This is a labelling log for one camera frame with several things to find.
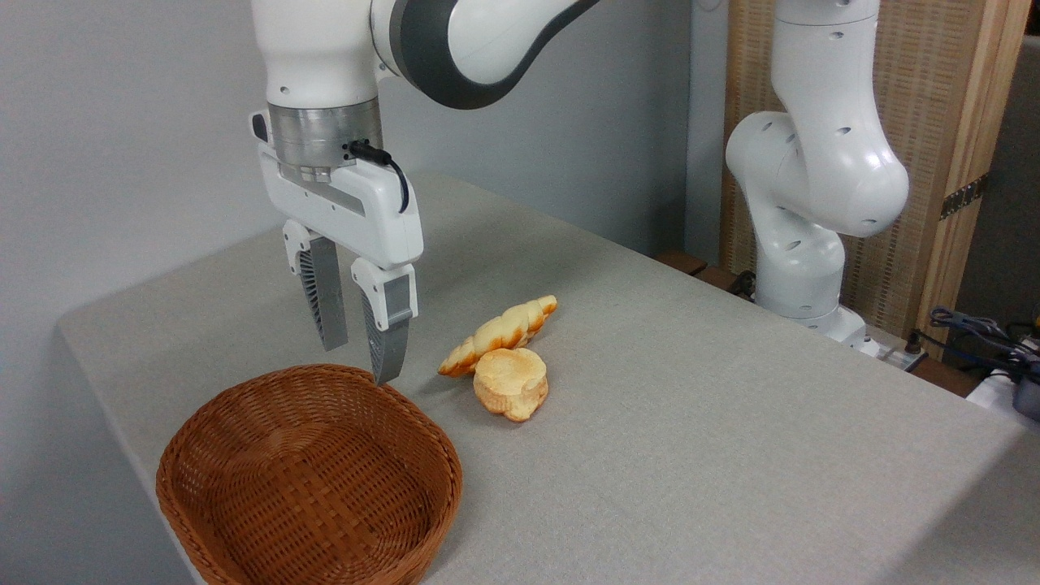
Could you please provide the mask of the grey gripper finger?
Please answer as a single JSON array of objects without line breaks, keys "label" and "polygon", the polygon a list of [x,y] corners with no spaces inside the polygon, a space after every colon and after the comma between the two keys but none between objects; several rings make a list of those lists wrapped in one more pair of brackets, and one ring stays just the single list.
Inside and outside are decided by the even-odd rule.
[{"label": "grey gripper finger", "polygon": [[375,384],[383,385],[400,375],[410,322],[418,315],[414,268],[383,270],[359,257],[350,275],[362,292],[372,374]]},{"label": "grey gripper finger", "polygon": [[293,219],[284,223],[283,237],[289,269],[300,278],[323,348],[348,344],[336,244]]}]

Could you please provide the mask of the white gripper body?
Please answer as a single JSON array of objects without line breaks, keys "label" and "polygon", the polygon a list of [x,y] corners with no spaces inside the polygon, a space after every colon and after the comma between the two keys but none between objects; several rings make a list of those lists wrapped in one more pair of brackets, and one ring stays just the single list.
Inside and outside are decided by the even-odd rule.
[{"label": "white gripper body", "polygon": [[279,162],[268,145],[258,145],[258,156],[268,197],[283,215],[380,269],[402,268],[423,254],[418,197],[411,193],[400,211],[401,182],[394,170],[355,162],[331,171],[324,183],[305,180],[297,169]]}]

